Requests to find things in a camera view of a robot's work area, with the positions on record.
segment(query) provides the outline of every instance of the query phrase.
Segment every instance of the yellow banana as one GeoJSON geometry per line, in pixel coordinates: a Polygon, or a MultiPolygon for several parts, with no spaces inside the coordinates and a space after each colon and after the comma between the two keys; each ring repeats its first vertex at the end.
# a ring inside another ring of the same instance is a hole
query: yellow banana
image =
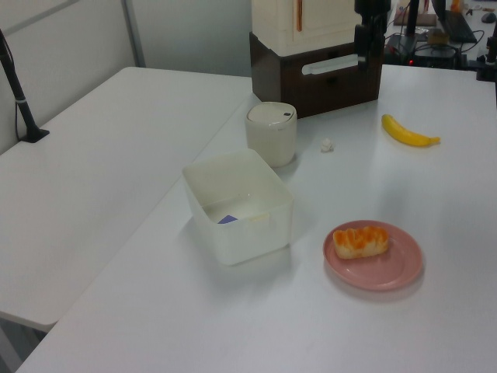
{"type": "Polygon", "coordinates": [[[395,140],[412,146],[429,146],[440,142],[440,138],[429,138],[424,134],[416,134],[401,126],[399,122],[390,114],[385,114],[381,117],[383,128],[395,140]]]}

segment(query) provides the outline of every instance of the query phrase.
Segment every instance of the purple object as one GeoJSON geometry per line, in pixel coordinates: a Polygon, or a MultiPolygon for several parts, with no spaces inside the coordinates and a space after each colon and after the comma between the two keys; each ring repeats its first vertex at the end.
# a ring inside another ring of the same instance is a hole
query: purple object
{"type": "Polygon", "coordinates": [[[232,221],[238,220],[237,218],[232,217],[231,215],[226,215],[224,218],[222,218],[218,224],[226,224],[226,223],[231,223],[232,221]]]}

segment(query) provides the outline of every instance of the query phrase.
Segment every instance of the container lid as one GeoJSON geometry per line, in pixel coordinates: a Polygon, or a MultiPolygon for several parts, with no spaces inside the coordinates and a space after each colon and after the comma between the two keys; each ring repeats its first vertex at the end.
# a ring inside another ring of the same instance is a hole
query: container lid
{"type": "Polygon", "coordinates": [[[297,111],[288,103],[260,103],[247,113],[248,122],[266,128],[279,130],[296,119],[297,111]]]}

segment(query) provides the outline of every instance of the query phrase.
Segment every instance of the wall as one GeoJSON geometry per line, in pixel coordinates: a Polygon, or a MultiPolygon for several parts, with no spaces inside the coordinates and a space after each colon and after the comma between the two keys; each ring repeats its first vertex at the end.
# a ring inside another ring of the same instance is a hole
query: wall
{"type": "MultiPolygon", "coordinates": [[[[119,0],[0,0],[0,9],[0,28],[39,127],[121,68],[135,66],[119,0]]],[[[0,71],[0,154],[17,142],[14,102],[0,71]]],[[[22,135],[22,118],[19,129],[22,135]]]]}
{"type": "Polygon", "coordinates": [[[250,76],[250,0],[128,0],[141,63],[250,76]]]}

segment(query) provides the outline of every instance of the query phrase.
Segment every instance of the white container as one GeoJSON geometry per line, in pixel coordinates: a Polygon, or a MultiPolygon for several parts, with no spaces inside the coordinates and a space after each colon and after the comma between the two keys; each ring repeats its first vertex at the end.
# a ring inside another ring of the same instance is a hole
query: white container
{"type": "Polygon", "coordinates": [[[295,154],[297,111],[287,103],[260,103],[245,118],[247,146],[271,167],[288,164],[295,154]]]}
{"type": "Polygon", "coordinates": [[[227,265],[290,242],[294,198],[251,149],[193,163],[182,171],[197,228],[227,265]],[[225,217],[237,220],[219,224],[225,217]]]}
{"type": "Polygon", "coordinates": [[[252,0],[252,32],[281,57],[354,41],[355,0],[252,0]]]}

